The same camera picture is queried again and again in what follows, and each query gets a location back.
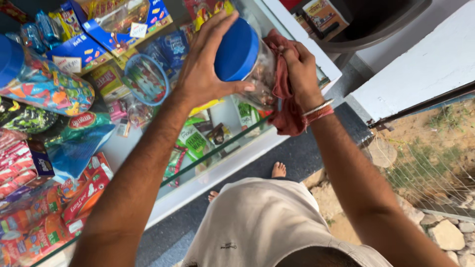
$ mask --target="jar with blue lid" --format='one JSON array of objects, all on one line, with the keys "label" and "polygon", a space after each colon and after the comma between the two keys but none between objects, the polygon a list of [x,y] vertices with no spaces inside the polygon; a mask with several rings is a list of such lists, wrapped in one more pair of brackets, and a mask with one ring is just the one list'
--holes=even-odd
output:
[{"label": "jar with blue lid", "polygon": [[86,112],[94,89],[85,80],[0,34],[0,96],[66,116]]},{"label": "jar with blue lid", "polygon": [[276,58],[243,18],[238,18],[223,36],[214,67],[222,81],[247,81],[256,86],[254,92],[239,94],[239,98],[257,109],[273,110]]}]

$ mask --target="person's left hand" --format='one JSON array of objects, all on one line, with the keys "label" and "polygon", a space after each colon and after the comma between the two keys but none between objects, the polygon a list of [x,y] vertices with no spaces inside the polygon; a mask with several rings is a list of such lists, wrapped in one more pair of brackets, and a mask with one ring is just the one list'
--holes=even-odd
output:
[{"label": "person's left hand", "polygon": [[214,60],[221,40],[238,16],[237,11],[229,16],[224,10],[219,12],[201,26],[195,37],[196,41],[191,44],[173,91],[173,94],[180,94],[178,97],[190,109],[226,95],[255,90],[252,83],[223,82],[214,70]]}]

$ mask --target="bracelet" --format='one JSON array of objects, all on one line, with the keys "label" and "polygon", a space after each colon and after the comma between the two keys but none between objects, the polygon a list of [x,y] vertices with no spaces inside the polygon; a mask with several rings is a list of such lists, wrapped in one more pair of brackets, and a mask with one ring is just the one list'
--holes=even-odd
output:
[{"label": "bracelet", "polygon": [[333,103],[333,101],[335,101],[333,98],[330,99],[330,100],[325,101],[325,103],[321,104],[320,106],[318,106],[318,107],[312,109],[311,111],[309,111],[309,112],[303,114],[302,117],[308,116],[308,115],[310,115],[310,114],[312,114],[312,113],[314,113],[314,112],[317,112],[317,111],[321,110],[322,108],[324,108],[324,107],[330,105],[331,103]]}]

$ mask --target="hand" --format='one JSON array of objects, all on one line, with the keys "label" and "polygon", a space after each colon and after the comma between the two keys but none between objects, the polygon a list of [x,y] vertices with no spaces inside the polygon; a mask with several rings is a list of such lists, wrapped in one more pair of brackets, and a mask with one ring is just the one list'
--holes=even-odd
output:
[{"label": "hand", "polygon": [[300,54],[300,58],[297,58],[291,49],[284,49],[283,47],[279,47],[279,49],[287,62],[295,102],[305,113],[323,104],[325,99],[318,88],[315,56],[302,43],[292,43]]},{"label": "hand", "polygon": [[191,44],[173,91],[173,94],[179,94],[178,97],[190,109],[226,95],[255,90],[252,83],[223,82],[214,70],[214,60],[221,40],[238,16],[237,11],[229,16],[224,10],[219,12],[201,26],[198,36]]}]

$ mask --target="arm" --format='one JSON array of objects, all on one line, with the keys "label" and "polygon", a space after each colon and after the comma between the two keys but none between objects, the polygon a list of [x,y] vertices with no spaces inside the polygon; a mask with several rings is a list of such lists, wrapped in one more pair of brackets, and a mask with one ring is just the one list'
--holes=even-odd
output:
[{"label": "arm", "polygon": [[[302,44],[294,45],[300,58],[290,50],[283,53],[296,102],[307,112],[325,100],[316,86],[315,57]],[[313,121],[311,128],[338,200],[364,244],[394,267],[455,267],[404,215],[390,185],[334,114]]]},{"label": "arm", "polygon": [[227,17],[221,12],[202,26],[174,91],[94,206],[71,267],[133,267],[171,151],[191,109],[254,89],[246,82],[222,82],[214,72],[222,37],[237,18],[237,13]]}]

